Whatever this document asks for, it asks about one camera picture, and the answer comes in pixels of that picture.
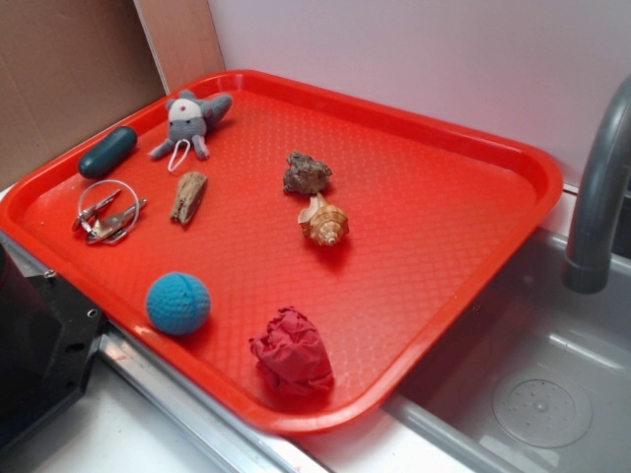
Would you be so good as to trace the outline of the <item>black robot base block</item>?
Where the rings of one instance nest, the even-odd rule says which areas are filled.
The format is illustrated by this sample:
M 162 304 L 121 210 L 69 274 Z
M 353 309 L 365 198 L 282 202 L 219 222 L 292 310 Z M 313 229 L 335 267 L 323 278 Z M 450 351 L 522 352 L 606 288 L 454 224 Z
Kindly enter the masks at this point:
M 26 276 L 1 249 L 1 452 L 86 392 L 103 310 L 56 274 Z

